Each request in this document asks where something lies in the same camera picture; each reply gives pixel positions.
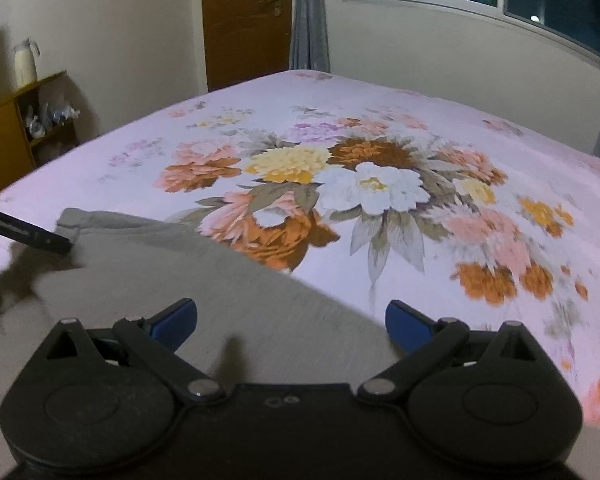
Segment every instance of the wooden shelf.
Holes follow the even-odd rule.
[[[40,88],[42,85],[49,83],[49,82],[53,81],[54,79],[58,79],[59,77],[65,75],[65,74],[66,74],[66,70],[62,70],[62,72],[56,72],[55,74],[48,75],[46,77],[43,77],[42,79],[38,79],[37,81],[34,81],[31,84],[23,86],[22,88],[19,88],[15,92],[0,98],[0,106],[3,106],[4,104],[8,103],[9,101],[17,101],[17,99],[19,97],[26,95],[27,93],[31,92],[32,90],[36,90],[36,89]]]
[[[64,134],[67,131],[69,126],[71,126],[71,130],[73,130],[73,126],[72,126],[73,124],[74,124],[73,119],[69,119],[64,124],[56,124],[45,134],[44,137],[40,137],[39,139],[31,139],[29,141],[29,145],[32,148],[35,148],[36,146],[39,146],[40,144],[43,144],[44,142],[52,140],[55,137],[56,138],[61,137],[62,134]]]

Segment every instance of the bed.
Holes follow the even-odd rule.
[[[522,320],[600,426],[600,160],[464,105],[285,72],[173,105],[0,193],[188,222],[383,321]],[[8,266],[0,238],[0,270]]]

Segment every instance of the white wall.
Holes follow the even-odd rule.
[[[583,152],[600,130],[600,70],[493,20],[326,0],[333,73],[413,89],[527,126]]]
[[[0,94],[15,85],[13,45],[30,36],[40,77],[68,71],[83,139],[190,98],[193,8],[193,0],[0,0]]]

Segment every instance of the wooden cabinet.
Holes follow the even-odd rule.
[[[40,87],[64,74],[59,72],[45,77],[0,101],[0,191],[39,166],[39,162],[42,162],[39,150],[49,142],[77,146],[72,120],[54,126],[40,139],[31,139],[22,119],[29,105],[37,112]]]
[[[14,101],[0,105],[0,191],[35,168]]]

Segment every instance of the door handle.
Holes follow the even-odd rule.
[[[278,17],[282,14],[282,0],[260,0],[258,3],[266,5],[276,4],[273,7],[273,15]]]

